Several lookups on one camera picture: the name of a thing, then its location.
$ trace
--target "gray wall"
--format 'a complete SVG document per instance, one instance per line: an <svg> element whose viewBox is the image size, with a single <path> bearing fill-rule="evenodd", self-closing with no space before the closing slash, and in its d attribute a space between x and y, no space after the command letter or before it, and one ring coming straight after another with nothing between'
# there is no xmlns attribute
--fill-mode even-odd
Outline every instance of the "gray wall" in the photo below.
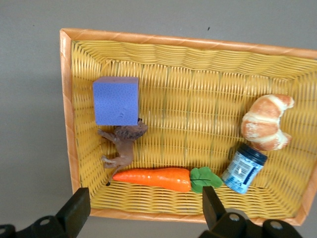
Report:
<svg viewBox="0 0 317 238"><path fill-rule="evenodd" d="M317 50L316 0L0 0L0 224L22 229L71 196L59 65L65 27ZM316 237L317 201L297 229ZM197 237L205 224L90 217L80 238Z"/></svg>

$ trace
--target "jar label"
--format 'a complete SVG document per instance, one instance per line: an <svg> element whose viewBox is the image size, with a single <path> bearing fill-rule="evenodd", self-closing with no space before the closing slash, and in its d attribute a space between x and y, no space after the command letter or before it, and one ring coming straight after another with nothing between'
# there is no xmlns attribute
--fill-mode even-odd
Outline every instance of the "jar label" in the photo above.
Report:
<svg viewBox="0 0 317 238"><path fill-rule="evenodd" d="M263 168L239 152L236 152L229 167L223 172L223 182L238 193L246 193L257 173Z"/></svg>

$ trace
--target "barcode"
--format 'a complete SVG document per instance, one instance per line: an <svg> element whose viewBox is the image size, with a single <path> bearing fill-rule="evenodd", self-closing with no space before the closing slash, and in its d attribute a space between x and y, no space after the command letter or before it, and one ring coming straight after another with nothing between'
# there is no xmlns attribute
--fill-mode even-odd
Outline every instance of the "barcode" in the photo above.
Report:
<svg viewBox="0 0 317 238"><path fill-rule="evenodd" d="M252 166L245 164L242 161L239 161L239 164L236 166L233 174L241 180L244 180L248 175Z"/></svg>

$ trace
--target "toy carrot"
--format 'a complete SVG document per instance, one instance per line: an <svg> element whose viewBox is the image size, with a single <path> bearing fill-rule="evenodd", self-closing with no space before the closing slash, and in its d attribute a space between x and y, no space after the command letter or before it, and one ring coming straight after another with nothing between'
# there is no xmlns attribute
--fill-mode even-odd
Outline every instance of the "toy carrot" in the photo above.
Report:
<svg viewBox="0 0 317 238"><path fill-rule="evenodd" d="M140 185L163 187L179 192L192 190L196 193L203 192L204 186L220 187L222 185L222 180L211 172L209 167L194 168L191 171L182 168L132 169L116 173L112 179Z"/></svg>

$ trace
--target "yellow wicker basket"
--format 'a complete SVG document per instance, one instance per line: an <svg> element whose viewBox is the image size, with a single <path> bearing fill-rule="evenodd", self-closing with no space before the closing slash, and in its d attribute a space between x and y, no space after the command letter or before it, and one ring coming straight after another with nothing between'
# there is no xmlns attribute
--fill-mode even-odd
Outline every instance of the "yellow wicker basket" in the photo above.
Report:
<svg viewBox="0 0 317 238"><path fill-rule="evenodd" d="M268 161L245 195L225 185L226 208L253 222L300 225L317 190L317 51L234 42L84 29L60 31L65 123L73 191L88 187L91 215L138 220L205 222L202 196L113 182L102 154L114 146L97 135L92 83L101 76L140 80L139 109L148 132L135 143L131 168L209 166L216 174L238 146L242 116L256 98L280 93L296 106L282 130L293 136ZM111 131L112 127L103 127Z"/></svg>

